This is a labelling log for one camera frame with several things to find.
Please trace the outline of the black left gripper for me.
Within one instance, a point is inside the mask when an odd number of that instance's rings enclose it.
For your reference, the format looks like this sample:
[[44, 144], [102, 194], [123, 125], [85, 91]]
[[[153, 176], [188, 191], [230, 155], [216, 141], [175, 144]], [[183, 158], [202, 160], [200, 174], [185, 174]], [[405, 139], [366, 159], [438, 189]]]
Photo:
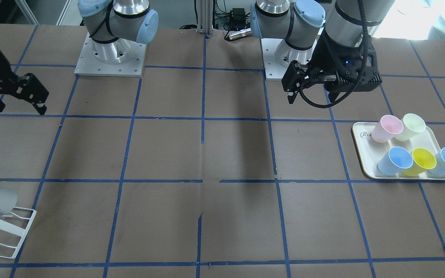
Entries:
[[299, 86], [304, 89], [314, 84], [335, 81], [336, 75], [327, 70], [332, 67], [334, 59], [350, 55], [360, 56], [363, 61], [363, 43], [358, 47], [346, 47], [335, 42], [324, 31], [319, 37], [311, 60], [305, 66], [300, 66], [298, 61], [294, 60], [286, 70], [281, 83], [283, 90], [289, 92], [288, 103], [291, 105], [295, 102]]

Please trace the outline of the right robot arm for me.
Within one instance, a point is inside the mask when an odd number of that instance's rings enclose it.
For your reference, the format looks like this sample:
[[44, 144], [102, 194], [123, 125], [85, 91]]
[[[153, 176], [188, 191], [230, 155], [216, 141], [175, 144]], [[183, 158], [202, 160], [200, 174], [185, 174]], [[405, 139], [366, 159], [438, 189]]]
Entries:
[[[159, 24], [148, 0], [80, 0], [78, 9], [88, 37], [75, 72], [81, 76], [141, 77], [146, 48]], [[0, 51], [0, 95], [32, 104], [40, 115], [49, 91], [32, 73], [18, 76]], [[0, 112], [5, 104], [0, 99]]]

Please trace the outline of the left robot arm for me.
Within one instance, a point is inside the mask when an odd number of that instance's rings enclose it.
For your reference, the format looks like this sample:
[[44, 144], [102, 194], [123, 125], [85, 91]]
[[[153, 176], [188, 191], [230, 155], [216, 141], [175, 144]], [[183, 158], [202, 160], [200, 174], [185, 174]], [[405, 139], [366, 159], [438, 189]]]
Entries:
[[351, 93], [382, 84], [372, 35], [393, 0], [336, 0], [330, 12], [316, 0], [257, 0], [250, 10], [253, 37], [282, 39], [289, 104], [297, 96], [329, 108]]

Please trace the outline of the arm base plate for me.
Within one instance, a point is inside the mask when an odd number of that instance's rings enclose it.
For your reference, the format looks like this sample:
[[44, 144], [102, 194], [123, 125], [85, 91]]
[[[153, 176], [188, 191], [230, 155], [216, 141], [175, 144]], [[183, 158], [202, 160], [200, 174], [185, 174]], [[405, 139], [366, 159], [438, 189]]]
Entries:
[[75, 74], [139, 78], [143, 74], [146, 51], [146, 44], [127, 39], [118, 39], [111, 44], [99, 44], [87, 34], [76, 63]]
[[267, 81], [280, 81], [291, 61], [307, 64], [313, 55], [318, 39], [314, 40], [312, 47], [305, 51], [290, 48], [284, 39], [261, 39], [262, 58]]

